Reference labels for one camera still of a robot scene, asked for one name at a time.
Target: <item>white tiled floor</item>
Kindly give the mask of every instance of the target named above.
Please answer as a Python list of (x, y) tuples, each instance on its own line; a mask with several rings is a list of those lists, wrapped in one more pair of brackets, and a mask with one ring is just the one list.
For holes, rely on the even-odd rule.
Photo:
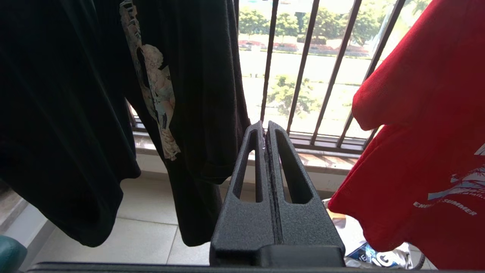
[[(124, 197), (110, 237), (99, 247), (83, 246), (56, 228), (34, 259), (152, 264), (209, 264), (209, 243), (188, 247), (182, 242), (168, 181), (127, 179)], [(254, 192), (241, 194), (254, 199)]]

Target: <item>teal object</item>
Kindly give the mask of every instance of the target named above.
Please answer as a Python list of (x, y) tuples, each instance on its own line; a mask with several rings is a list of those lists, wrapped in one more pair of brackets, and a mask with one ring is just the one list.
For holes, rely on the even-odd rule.
[(16, 273), (22, 265), (27, 248), (17, 240), (0, 235), (0, 272)]

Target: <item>road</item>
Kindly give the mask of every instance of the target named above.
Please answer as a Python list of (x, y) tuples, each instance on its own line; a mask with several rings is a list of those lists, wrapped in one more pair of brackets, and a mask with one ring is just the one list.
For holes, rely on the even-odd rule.
[[(309, 55), (307, 58), (304, 78), (309, 78), (311, 81), (310, 85), (314, 88), (312, 94), (318, 101), (318, 108), (322, 106), (323, 97), (328, 87), (326, 83), (330, 79), (335, 59), (335, 57), (315, 55)], [(254, 123), (259, 120), (260, 116), (266, 52), (240, 51), (240, 60), (248, 114), (251, 122)], [(275, 84), (277, 75), (285, 74), (296, 78), (300, 62), (301, 55), (299, 54), (274, 53), (271, 62), (268, 92), (271, 92), (271, 87)], [(352, 97), (358, 89), (357, 86), (353, 85), (359, 85), (362, 82), (370, 62), (370, 60), (364, 59), (343, 59), (322, 125), (319, 129), (320, 134), (340, 135), (350, 112)], [(319, 111), (314, 111), (309, 114), (295, 115), (291, 130), (313, 133), (318, 114)], [(266, 123), (268, 120), (272, 120), (284, 128), (288, 124), (288, 117), (282, 116), (277, 109), (271, 108), (270, 105), (266, 108)], [(347, 136), (367, 137), (369, 134), (369, 132), (362, 131), (357, 122), (353, 121)]]

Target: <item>t-shirt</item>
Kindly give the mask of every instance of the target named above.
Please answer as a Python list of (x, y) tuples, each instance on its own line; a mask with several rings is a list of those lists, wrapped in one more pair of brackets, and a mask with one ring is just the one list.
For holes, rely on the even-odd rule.
[(232, 0), (96, 0), (113, 74), (167, 167), (185, 244), (210, 241), (217, 184), (250, 125)]
[(0, 3), (0, 180), (87, 246), (109, 236), (140, 169), (89, 1)]
[(332, 198), (377, 251), (403, 241), (439, 269), (485, 269), (485, 1), (434, 0), (354, 96), (385, 124)]

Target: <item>green foliage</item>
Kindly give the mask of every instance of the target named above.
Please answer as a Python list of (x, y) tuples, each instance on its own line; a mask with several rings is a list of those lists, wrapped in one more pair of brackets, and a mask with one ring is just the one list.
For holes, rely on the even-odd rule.
[(404, 6), (414, 3), (413, 14), (422, 13), (424, 9), (429, 5), (431, 0), (407, 0)]
[(381, 14), (370, 6), (363, 6), (357, 14), (357, 19), (352, 30), (352, 40), (360, 46), (365, 45), (372, 37), (379, 33), (382, 19)]
[[(308, 27), (310, 21), (310, 13), (307, 13), (303, 18), (305, 26)], [(319, 7), (317, 16), (315, 18), (315, 27), (313, 28), (313, 36), (324, 37), (325, 39), (337, 39), (345, 32), (347, 20), (341, 14), (333, 13), (325, 7)]]
[[(278, 82), (272, 87), (272, 92), (268, 94), (268, 101), (269, 103), (276, 102), (278, 112), (288, 116), (290, 114), (291, 102), (293, 101), (296, 81), (288, 79), (286, 75), (278, 75), (276, 78)], [(295, 113), (299, 116), (304, 116), (304, 112), (310, 113), (318, 110), (317, 100), (311, 96), (313, 87), (309, 83), (310, 79), (306, 78), (301, 84), (295, 109)]]
[(242, 9), (239, 12), (239, 32), (247, 34), (250, 39), (253, 34), (266, 33), (268, 20), (258, 10)]
[(281, 43), (285, 36), (298, 35), (298, 19), (289, 13), (281, 13), (276, 19), (275, 34), (281, 36)]
[(305, 25), (305, 21), (303, 18), (305, 17), (304, 12), (295, 12), (295, 17), (298, 20), (298, 34), (304, 33), (305, 30), (307, 30), (307, 26)]

